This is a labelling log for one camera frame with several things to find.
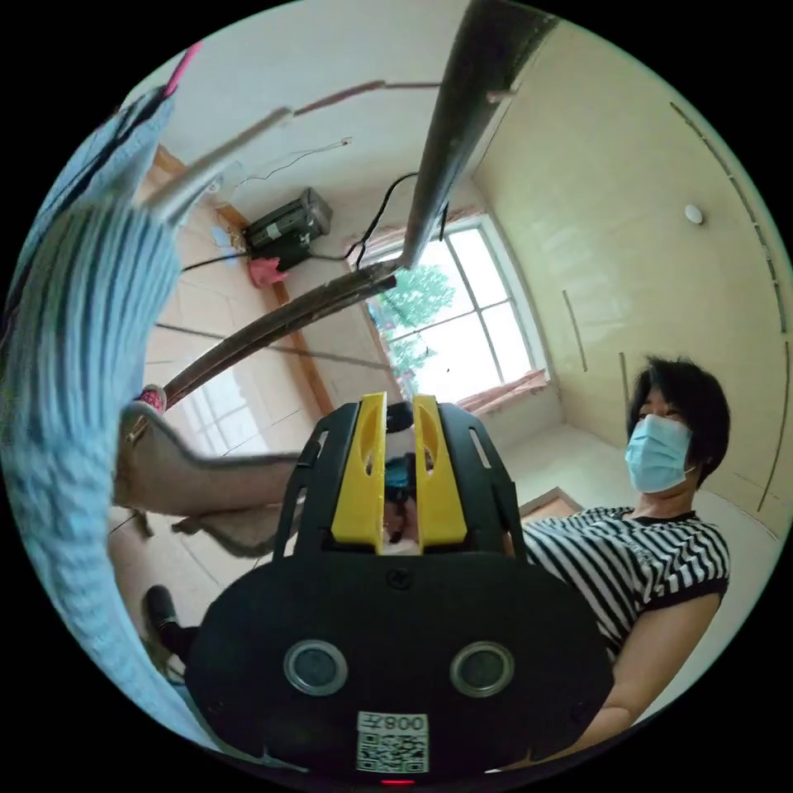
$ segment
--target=light blue fabric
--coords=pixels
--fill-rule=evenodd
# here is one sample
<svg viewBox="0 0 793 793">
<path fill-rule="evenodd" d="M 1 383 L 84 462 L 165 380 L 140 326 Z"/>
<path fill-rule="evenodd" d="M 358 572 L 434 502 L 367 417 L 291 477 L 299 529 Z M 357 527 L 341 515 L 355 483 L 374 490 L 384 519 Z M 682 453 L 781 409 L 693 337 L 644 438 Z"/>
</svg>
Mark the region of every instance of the light blue fabric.
<svg viewBox="0 0 793 793">
<path fill-rule="evenodd" d="M 88 656 L 162 725 L 227 751 L 152 666 L 107 555 L 121 409 L 180 269 L 174 228 L 130 206 L 168 113 L 166 104 L 135 130 L 88 193 L 52 222 L 59 186 L 130 118 L 97 131 L 28 236 L 15 279 L 29 274 L 0 361 L 0 461 L 26 551 Z"/>
<path fill-rule="evenodd" d="M 679 421 L 645 416 L 625 450 L 631 484 L 640 493 L 660 493 L 686 480 L 691 431 Z"/>
<path fill-rule="evenodd" d="M 80 193 L 77 204 L 87 204 L 100 196 L 114 196 L 121 203 L 129 202 L 135 195 L 157 152 L 159 137 L 173 113 L 173 95 L 156 104 L 162 89 L 156 88 L 116 114 L 86 138 L 55 180 L 50 192 L 36 214 L 31 230 L 17 260 L 12 277 L 11 291 L 3 312 L 3 327 L 7 333 L 15 324 L 16 312 L 12 309 L 30 276 L 31 257 L 42 238 L 62 210 L 66 198 L 83 175 L 107 154 L 107 162 L 92 176 Z M 0 340 L 0 350 L 7 342 L 7 333 Z M 134 399 L 143 387 L 145 356 L 129 375 L 126 393 Z"/>
</svg>

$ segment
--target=shoe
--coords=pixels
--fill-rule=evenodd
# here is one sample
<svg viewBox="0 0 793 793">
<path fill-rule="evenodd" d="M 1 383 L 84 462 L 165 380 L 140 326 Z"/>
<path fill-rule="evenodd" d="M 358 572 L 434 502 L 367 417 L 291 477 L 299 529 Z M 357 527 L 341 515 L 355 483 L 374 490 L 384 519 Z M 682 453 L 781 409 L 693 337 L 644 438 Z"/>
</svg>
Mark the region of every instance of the shoe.
<svg viewBox="0 0 793 793">
<path fill-rule="evenodd" d="M 146 592 L 143 599 L 143 608 L 151 627 L 159 637 L 163 629 L 170 624 L 178 625 L 176 606 L 173 605 L 171 593 L 165 586 L 157 584 Z"/>
</svg>

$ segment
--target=tile floor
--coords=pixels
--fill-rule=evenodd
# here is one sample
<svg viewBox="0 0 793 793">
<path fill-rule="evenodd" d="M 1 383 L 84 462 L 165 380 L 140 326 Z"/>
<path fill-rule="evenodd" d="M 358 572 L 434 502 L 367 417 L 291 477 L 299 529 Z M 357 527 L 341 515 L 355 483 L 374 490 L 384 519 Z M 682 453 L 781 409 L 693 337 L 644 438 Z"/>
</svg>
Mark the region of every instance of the tile floor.
<svg viewBox="0 0 793 793">
<path fill-rule="evenodd" d="M 220 246 L 210 235 L 217 231 L 212 214 L 199 207 L 180 231 L 183 266 L 219 255 Z M 276 305 L 274 295 L 255 289 L 245 266 L 232 260 L 185 273 L 160 321 L 229 335 Z M 214 344 L 198 335 L 155 328 L 146 354 L 146 381 L 164 385 Z M 301 449 L 319 418 L 297 359 L 267 350 L 222 373 L 165 415 L 188 444 L 209 456 Z M 116 582 L 141 637 L 147 634 L 141 599 L 152 584 L 168 586 L 183 623 L 197 624 L 224 588 L 269 559 L 240 560 L 205 534 L 175 534 L 171 524 L 178 517 L 149 513 L 150 536 L 129 510 L 114 507 L 109 516 Z"/>
</svg>

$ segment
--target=blue surgical mask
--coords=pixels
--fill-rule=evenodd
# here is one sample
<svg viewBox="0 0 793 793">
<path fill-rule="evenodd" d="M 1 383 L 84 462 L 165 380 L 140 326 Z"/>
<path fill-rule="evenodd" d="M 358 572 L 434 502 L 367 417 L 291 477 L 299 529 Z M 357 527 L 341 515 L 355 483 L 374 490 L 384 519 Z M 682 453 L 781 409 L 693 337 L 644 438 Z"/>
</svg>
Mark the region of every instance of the blue surgical mask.
<svg viewBox="0 0 793 793">
<path fill-rule="evenodd" d="M 642 419 L 625 451 L 634 488 L 640 493 L 660 493 L 684 482 L 690 442 L 691 431 L 679 421 L 659 415 Z"/>
</svg>

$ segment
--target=striped shirt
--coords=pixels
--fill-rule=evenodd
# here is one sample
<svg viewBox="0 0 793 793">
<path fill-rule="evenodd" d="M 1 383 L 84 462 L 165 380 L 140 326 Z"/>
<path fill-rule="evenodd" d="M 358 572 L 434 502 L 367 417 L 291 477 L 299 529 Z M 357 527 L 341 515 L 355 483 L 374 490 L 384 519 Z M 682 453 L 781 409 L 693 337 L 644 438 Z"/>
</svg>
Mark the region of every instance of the striped shirt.
<svg viewBox="0 0 793 793">
<path fill-rule="evenodd" d="M 624 517 L 632 511 L 596 507 L 523 530 L 529 562 L 584 595 L 612 663 L 643 611 L 723 596 L 729 583 L 729 551 L 715 526 L 695 512 Z"/>
</svg>

